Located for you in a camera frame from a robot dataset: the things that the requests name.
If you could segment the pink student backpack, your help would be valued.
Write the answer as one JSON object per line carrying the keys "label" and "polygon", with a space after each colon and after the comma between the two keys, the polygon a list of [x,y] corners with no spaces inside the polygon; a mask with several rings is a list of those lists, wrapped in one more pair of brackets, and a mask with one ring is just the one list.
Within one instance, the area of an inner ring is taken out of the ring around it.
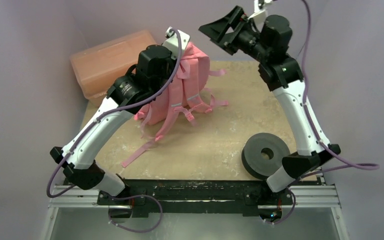
{"label": "pink student backpack", "polygon": [[227,106],[228,101],[216,100],[206,87],[209,77],[220,77],[225,73],[224,69],[210,70],[209,56],[189,42],[168,88],[134,115],[134,120],[142,121],[140,130],[148,142],[123,161],[122,167],[126,168],[160,141],[174,126],[179,114],[184,114],[186,120],[195,125],[193,112],[208,114],[216,107]]}

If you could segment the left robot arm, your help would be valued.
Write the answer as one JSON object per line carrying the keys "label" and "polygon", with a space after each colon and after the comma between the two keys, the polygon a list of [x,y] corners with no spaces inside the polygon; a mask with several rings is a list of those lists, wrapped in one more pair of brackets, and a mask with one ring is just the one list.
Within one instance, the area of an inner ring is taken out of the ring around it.
{"label": "left robot arm", "polygon": [[138,61],[110,86],[94,116],[63,147],[51,149],[57,163],[55,176],[64,176],[83,190],[98,189],[109,194],[118,205],[126,203],[129,191],[125,182],[96,162],[96,156],[114,133],[146,104],[155,100],[174,80],[180,67],[182,45],[150,45],[138,55]]}

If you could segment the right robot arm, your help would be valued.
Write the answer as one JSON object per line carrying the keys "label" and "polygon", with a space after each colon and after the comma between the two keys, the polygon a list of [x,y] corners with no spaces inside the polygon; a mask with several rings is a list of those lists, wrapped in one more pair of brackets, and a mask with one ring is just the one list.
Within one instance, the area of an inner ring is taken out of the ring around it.
{"label": "right robot arm", "polygon": [[296,143],[296,151],[265,181],[260,196],[268,204],[304,174],[341,153],[320,127],[309,102],[305,78],[297,60],[288,54],[293,31],[287,18],[272,14],[256,30],[255,18],[235,6],[226,16],[201,25],[199,31],[230,55],[242,51],[258,62],[258,72],[280,103]]}

